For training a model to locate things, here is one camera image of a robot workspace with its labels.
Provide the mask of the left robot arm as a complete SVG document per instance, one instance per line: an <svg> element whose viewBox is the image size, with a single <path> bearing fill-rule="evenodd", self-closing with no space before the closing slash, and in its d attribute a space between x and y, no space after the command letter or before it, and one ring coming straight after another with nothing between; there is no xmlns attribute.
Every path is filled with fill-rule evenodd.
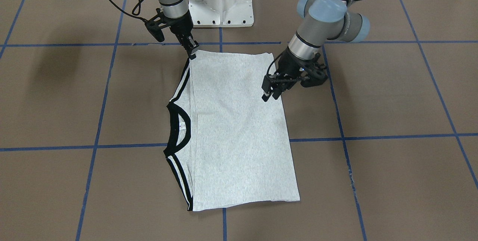
<svg viewBox="0 0 478 241"><path fill-rule="evenodd" d="M369 33L369 20L348 10L357 1L364 0L299 0L297 13L303 21L285 51L274 60L278 69L265 74L263 101L278 99L295 83L308 88L327 81L326 66L318 61L323 44L328 40L357 43Z"/></svg>

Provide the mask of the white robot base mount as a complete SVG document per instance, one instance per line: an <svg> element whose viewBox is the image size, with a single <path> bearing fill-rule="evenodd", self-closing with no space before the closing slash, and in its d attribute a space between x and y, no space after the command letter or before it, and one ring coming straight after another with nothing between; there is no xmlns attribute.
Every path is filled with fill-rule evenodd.
<svg viewBox="0 0 478 241"><path fill-rule="evenodd" d="M253 0L188 0L194 28L254 25Z"/></svg>

